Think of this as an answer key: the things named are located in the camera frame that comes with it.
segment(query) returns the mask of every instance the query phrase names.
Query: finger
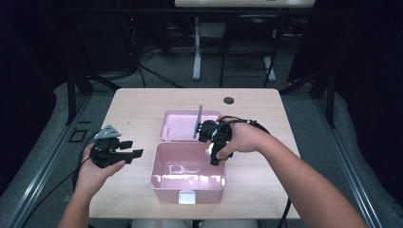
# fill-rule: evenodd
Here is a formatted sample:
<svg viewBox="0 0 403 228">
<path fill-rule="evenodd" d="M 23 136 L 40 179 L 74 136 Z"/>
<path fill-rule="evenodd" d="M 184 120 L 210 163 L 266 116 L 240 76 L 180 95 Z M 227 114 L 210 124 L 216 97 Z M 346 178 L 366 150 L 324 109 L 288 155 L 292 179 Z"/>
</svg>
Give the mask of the finger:
<svg viewBox="0 0 403 228">
<path fill-rule="evenodd" d="M 232 148 L 232 143 L 229 142 L 225 147 L 223 147 L 216 155 L 217 159 L 225 159 L 230 154 L 234 153 L 235 150 Z"/>
<path fill-rule="evenodd" d="M 89 158 L 89 155 L 91 154 L 91 149 L 93 146 L 94 146 L 94 143 L 91 143 L 88 146 L 86 146 L 86 148 L 84 149 L 84 152 L 83 152 L 82 162 Z"/>
<path fill-rule="evenodd" d="M 121 170 L 124 166 L 125 166 L 125 160 L 122 160 L 113 165 L 108 166 L 107 168 L 104 168 L 104 170 L 108 176 L 112 176 L 119 170 Z"/>
</svg>

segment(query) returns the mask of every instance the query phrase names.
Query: gray floor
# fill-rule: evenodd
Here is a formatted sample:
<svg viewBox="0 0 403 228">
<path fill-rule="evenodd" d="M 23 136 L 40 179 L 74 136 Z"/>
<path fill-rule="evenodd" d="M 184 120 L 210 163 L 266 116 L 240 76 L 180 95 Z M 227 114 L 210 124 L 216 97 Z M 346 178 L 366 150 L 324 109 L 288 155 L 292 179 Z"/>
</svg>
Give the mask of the gray floor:
<svg viewBox="0 0 403 228">
<path fill-rule="evenodd" d="M 143 61 L 146 67 L 185 87 L 219 87 L 220 58 L 215 55 L 215 41 L 204 44 L 201 67 L 201 80 L 192 80 L 193 53 L 185 55 L 189 49 L 178 49 L 166 54 L 154 52 L 153 57 Z M 286 79 L 292 64 L 298 41 L 283 39 L 274 71 L 275 83 L 268 87 L 282 89 L 287 86 Z M 147 87 L 172 87 L 161 79 L 144 71 Z M 113 81 L 121 87 L 143 87 L 140 74 Z M 77 162 L 82 144 L 69 142 L 74 130 L 86 132 L 86 137 L 101 127 L 113 92 L 97 82 L 92 82 L 96 92 L 91 97 L 82 97 L 78 93 L 78 104 L 81 110 L 73 125 L 65 126 L 67 120 L 67 86 L 55 89 L 57 105 L 41 138 L 32 149 L 26 162 L 11 183 L 9 189 L 0 199 L 0 227 L 19 227 L 32 208 L 34 202 L 44 195 L 71 172 Z M 263 78 L 225 78 L 224 87 L 262 87 Z M 303 87 L 292 95 L 282 96 L 282 100 L 295 135 L 301 157 L 328 178 L 355 206 L 361 211 L 362 205 L 357 200 L 351 184 L 343 172 L 342 163 L 337 155 L 337 146 L 329 128 L 322 120 L 322 101 L 311 100 L 306 95 L 309 86 Z M 356 171 L 362 188 L 379 222 L 383 227 L 403 227 L 403 213 L 393 198 L 385 192 L 373 171 L 363 160 L 356 145 L 355 132 L 350 116 L 342 98 L 336 96 L 335 133 L 342 141 L 354 171 Z M 44 164 L 49 164 L 48 175 L 43 175 Z M 29 219 L 26 227 L 55 227 L 67 203 L 65 196 L 72 193 L 71 180 L 67 180 L 51 194 Z M 276 227 L 276 220 L 261 220 L 262 227 Z M 92 219 L 96 227 L 126 227 L 128 221 L 120 219 Z M 299 219 L 289 221 L 290 227 L 304 227 Z"/>
</svg>

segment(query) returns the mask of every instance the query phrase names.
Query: wooden table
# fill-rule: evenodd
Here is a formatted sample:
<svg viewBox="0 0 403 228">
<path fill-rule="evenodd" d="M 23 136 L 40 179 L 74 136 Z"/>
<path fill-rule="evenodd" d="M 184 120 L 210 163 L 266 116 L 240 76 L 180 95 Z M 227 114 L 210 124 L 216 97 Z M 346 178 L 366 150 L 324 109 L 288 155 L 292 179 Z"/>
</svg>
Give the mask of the wooden table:
<svg viewBox="0 0 403 228">
<path fill-rule="evenodd" d="M 232 97 L 233 104 L 223 99 Z M 166 110 L 217 110 L 257 120 L 299 155 L 281 98 L 274 89 L 248 88 L 124 88 L 106 114 L 121 141 L 133 141 L 143 156 L 110 177 L 90 205 L 92 218 L 115 219 L 278 219 L 287 195 L 260 153 L 235 153 L 226 162 L 226 185 L 221 202 L 179 205 L 161 202 L 150 186 L 156 146 Z M 288 218 L 298 218 L 294 207 Z"/>
</svg>

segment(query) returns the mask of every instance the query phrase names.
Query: pink plastic box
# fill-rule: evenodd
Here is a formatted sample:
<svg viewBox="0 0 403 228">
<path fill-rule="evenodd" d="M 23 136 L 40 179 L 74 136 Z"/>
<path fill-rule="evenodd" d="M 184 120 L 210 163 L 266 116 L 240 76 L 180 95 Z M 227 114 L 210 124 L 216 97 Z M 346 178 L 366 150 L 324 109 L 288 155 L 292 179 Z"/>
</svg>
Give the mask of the pink plastic box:
<svg viewBox="0 0 403 228">
<path fill-rule="evenodd" d="M 218 111 L 203 111 L 201 122 L 216 120 Z M 225 164 L 210 164 L 207 144 L 193 138 L 197 110 L 166 111 L 156 149 L 151 186 L 160 201 L 179 204 L 216 203 L 225 186 Z"/>
</svg>

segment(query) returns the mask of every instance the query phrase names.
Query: hand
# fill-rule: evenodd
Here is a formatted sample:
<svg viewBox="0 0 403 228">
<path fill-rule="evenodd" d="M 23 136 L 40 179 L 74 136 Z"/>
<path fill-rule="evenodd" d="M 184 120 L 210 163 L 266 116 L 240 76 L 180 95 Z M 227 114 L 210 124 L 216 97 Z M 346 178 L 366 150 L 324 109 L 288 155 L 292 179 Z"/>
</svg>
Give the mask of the hand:
<svg viewBox="0 0 403 228">
<path fill-rule="evenodd" d="M 225 122 L 233 120 L 230 117 L 219 117 L 218 120 Z M 260 142 L 272 137 L 270 134 L 248 124 L 248 123 L 231 123 L 232 139 L 231 141 L 217 154 L 218 159 L 224 159 L 235 151 L 253 152 L 260 151 Z"/>
<path fill-rule="evenodd" d="M 75 189 L 75 192 L 84 194 L 88 198 L 92 198 L 101 189 L 108 177 L 125 166 L 125 161 L 119 161 L 106 168 L 98 167 L 92 159 L 89 159 L 93 145 L 88 145 L 84 150 L 82 162 L 85 162 L 81 165 Z"/>
</svg>

